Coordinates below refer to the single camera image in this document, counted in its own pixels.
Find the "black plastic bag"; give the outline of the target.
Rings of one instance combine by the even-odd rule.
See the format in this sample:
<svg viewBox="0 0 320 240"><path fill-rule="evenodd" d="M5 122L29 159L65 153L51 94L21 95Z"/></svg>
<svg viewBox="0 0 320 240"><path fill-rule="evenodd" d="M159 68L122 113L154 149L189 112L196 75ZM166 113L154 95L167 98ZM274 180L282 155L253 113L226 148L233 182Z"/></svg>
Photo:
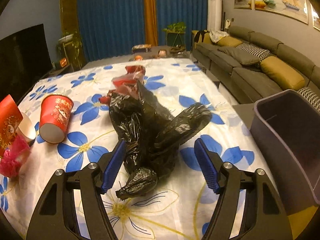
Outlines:
<svg viewBox="0 0 320 240"><path fill-rule="evenodd" d="M143 196L170 177L178 149L204 129L212 113L196 102L177 116L137 82L138 99L112 94L109 115L118 138L125 141L124 167L129 178L116 196L121 200Z"/></svg>

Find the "right seascape painting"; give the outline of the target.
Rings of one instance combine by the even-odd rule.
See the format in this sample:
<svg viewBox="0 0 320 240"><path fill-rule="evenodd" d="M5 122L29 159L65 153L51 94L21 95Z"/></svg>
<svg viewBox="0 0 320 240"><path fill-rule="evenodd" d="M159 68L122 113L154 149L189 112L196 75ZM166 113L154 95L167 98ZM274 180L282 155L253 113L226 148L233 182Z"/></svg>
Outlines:
<svg viewBox="0 0 320 240"><path fill-rule="evenodd" d="M311 10L312 10L312 23L313 27L320 31L320 18L317 14L317 12L314 10L313 6L311 5Z"/></svg>

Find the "white standing air conditioner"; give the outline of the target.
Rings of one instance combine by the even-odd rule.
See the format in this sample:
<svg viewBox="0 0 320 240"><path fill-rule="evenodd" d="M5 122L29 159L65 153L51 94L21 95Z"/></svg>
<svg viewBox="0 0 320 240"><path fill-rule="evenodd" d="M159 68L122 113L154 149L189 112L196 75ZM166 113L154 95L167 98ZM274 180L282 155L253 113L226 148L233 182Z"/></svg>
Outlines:
<svg viewBox="0 0 320 240"><path fill-rule="evenodd" d="M218 31L221 29L222 0L208 0L207 30Z"/></svg>

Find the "box on coffee table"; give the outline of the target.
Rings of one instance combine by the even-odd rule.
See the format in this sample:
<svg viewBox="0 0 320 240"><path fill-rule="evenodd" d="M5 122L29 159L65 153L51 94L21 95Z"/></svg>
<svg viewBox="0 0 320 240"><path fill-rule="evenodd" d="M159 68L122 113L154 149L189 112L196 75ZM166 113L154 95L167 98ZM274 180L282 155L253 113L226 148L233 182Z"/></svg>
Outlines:
<svg viewBox="0 0 320 240"><path fill-rule="evenodd" d="M152 50L152 45L151 44L138 44L134 45L131 49L133 54L136 53L148 53Z"/></svg>

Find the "grey sectional sofa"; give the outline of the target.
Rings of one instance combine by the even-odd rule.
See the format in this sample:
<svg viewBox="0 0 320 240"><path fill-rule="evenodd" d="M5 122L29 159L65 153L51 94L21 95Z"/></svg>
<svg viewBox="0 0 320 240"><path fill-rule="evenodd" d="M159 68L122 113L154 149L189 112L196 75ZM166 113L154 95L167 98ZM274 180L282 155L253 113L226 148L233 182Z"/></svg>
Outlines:
<svg viewBox="0 0 320 240"><path fill-rule="evenodd" d="M237 102L254 103L286 89L319 102L319 66L280 40L239 26L216 43L206 30L191 33L193 57Z"/></svg>

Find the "patterned cushion near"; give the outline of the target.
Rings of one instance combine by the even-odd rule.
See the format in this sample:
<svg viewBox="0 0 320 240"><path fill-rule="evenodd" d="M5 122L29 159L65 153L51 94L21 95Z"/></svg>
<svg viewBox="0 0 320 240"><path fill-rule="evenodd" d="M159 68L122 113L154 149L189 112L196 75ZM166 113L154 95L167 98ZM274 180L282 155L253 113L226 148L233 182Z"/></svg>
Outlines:
<svg viewBox="0 0 320 240"><path fill-rule="evenodd" d="M298 93L320 111L320 98L310 87L301 88Z"/></svg>

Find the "orange centre curtain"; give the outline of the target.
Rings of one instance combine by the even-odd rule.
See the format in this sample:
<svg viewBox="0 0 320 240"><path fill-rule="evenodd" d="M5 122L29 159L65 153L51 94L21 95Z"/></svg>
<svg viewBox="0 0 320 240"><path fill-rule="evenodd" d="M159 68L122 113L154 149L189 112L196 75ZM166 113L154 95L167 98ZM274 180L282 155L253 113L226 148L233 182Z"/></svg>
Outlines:
<svg viewBox="0 0 320 240"><path fill-rule="evenodd" d="M145 42L158 46L156 0L144 0Z"/></svg>

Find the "red crumpled wrapper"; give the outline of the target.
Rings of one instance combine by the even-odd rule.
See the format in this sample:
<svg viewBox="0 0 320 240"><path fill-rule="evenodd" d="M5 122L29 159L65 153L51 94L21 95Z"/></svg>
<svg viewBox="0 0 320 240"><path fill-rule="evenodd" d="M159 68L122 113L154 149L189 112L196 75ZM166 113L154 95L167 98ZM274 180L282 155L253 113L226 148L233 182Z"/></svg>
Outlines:
<svg viewBox="0 0 320 240"><path fill-rule="evenodd" d="M112 83L115 89L109 90L106 96L99 98L99 102L104 105L110 105L112 94L117 93L120 95L130 95L135 99L138 99L138 87L137 81L143 83L145 76L145 67L138 66L126 66L127 73L125 75L114 77Z"/></svg>

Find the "red paper cup front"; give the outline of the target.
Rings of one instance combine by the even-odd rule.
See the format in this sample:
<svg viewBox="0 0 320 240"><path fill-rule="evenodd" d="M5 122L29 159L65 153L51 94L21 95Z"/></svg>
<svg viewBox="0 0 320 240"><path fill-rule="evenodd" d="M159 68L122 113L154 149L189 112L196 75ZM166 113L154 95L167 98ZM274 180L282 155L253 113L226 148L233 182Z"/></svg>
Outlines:
<svg viewBox="0 0 320 240"><path fill-rule="evenodd" d="M11 95L7 95L1 101L1 158L4 156L5 150L14 141L16 130L23 120L23 116L14 102Z"/></svg>

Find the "pink plastic bag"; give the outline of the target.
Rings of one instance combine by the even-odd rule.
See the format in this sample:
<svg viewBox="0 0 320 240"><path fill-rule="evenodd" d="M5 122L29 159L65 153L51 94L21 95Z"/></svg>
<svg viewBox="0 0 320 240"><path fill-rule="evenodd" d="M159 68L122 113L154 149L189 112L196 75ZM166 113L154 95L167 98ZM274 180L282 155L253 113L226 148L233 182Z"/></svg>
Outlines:
<svg viewBox="0 0 320 240"><path fill-rule="evenodd" d="M21 167L26 163L30 154L30 147L24 137L17 135L1 158L1 174L8 178L18 176Z"/></svg>

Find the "red paper cup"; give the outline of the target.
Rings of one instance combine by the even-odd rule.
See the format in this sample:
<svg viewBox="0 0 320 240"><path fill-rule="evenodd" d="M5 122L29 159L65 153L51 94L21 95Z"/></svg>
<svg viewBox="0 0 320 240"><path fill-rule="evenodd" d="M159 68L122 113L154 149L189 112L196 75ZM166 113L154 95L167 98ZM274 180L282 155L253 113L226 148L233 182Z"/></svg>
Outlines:
<svg viewBox="0 0 320 240"><path fill-rule="evenodd" d="M39 134L44 141L58 144L65 139L73 106L73 101L61 94L52 94L43 99Z"/></svg>
<svg viewBox="0 0 320 240"><path fill-rule="evenodd" d="M23 116L14 102L11 95L7 95L1 101L1 158L4 156L5 150L14 141L16 130L23 120Z"/></svg>

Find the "dark grey trash bin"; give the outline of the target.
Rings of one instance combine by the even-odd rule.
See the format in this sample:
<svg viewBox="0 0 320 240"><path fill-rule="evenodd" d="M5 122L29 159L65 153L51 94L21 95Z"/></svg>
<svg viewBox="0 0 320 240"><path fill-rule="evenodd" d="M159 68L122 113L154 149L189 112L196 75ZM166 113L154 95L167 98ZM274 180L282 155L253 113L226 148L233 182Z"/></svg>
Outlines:
<svg viewBox="0 0 320 240"><path fill-rule="evenodd" d="M254 104L250 133L288 215L319 206L319 111L294 90Z"/></svg>

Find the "grey tv cabinet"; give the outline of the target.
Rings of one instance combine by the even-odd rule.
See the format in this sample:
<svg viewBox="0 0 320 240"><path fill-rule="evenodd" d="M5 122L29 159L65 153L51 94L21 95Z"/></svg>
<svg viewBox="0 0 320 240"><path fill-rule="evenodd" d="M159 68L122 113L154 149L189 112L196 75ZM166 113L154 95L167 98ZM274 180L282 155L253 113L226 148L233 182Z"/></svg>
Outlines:
<svg viewBox="0 0 320 240"><path fill-rule="evenodd" d="M72 64L68 64L67 66L59 69L59 70L52 70L51 72L46 73L43 77L36 81L34 85L18 100L17 105L21 102L29 99L30 101L39 98L41 95L44 95L47 91L53 92L56 91L56 85L48 86L48 83L59 79L61 76L73 73L75 69L73 68Z"/></svg>

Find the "white orange paper cup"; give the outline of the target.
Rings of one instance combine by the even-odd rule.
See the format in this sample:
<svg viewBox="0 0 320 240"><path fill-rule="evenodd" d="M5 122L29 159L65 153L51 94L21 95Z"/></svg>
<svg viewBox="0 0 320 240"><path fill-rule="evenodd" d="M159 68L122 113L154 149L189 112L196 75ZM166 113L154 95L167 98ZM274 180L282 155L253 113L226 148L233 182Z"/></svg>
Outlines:
<svg viewBox="0 0 320 240"><path fill-rule="evenodd" d="M29 116L25 113L21 113L21 115L23 119L18 126L17 133L25 139L29 146L31 146L36 139L36 129Z"/></svg>

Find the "patterned cushion far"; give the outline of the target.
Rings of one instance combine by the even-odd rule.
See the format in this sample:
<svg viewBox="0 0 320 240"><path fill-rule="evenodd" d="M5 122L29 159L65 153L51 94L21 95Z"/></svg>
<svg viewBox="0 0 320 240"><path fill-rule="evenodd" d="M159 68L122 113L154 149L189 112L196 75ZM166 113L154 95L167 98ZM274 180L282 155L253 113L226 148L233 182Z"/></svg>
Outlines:
<svg viewBox="0 0 320 240"><path fill-rule="evenodd" d="M254 44L251 43L242 43L236 48L243 50L251 55L254 55L260 59L260 61L264 60L270 55L270 51L267 49L260 48Z"/></svg>

